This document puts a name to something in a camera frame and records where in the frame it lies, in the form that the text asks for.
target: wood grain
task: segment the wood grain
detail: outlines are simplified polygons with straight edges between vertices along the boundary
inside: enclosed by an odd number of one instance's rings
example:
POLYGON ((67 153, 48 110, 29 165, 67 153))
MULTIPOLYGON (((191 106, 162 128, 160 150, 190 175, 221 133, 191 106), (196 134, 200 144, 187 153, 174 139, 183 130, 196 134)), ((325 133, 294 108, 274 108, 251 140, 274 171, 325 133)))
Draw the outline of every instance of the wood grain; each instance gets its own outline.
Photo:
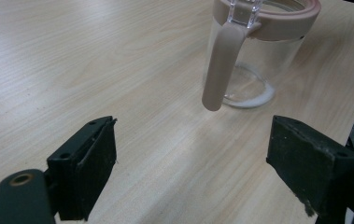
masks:
POLYGON ((276 98, 212 113, 212 1, 0 0, 0 181, 112 115, 118 163, 89 223, 313 223, 265 157, 274 114, 341 144, 352 127, 354 4, 321 3, 276 98))

